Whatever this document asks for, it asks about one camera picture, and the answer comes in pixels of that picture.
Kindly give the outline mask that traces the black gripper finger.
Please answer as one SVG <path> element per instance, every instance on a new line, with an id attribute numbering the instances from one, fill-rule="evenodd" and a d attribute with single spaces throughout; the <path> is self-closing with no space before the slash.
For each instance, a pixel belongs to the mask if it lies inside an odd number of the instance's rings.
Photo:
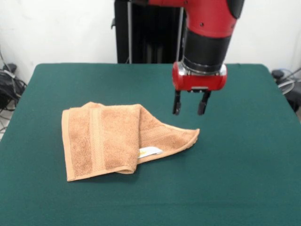
<path id="1" fill-rule="evenodd" d="M 181 92 L 179 90 L 175 91 L 174 95 L 174 105 L 172 114 L 178 115 L 181 110 Z"/>
<path id="2" fill-rule="evenodd" d="M 205 91 L 198 105 L 198 115 L 205 114 L 207 102 L 211 96 L 211 91 Z"/>

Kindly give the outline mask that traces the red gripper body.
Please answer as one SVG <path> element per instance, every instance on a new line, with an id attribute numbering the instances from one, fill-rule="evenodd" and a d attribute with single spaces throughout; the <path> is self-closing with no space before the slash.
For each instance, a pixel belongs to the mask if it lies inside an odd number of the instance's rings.
<path id="1" fill-rule="evenodd" d="M 186 69 L 182 62 L 174 62 L 172 68 L 172 80 L 175 90 L 221 90 L 227 81 L 227 67 L 225 64 L 213 74 L 197 74 Z"/>

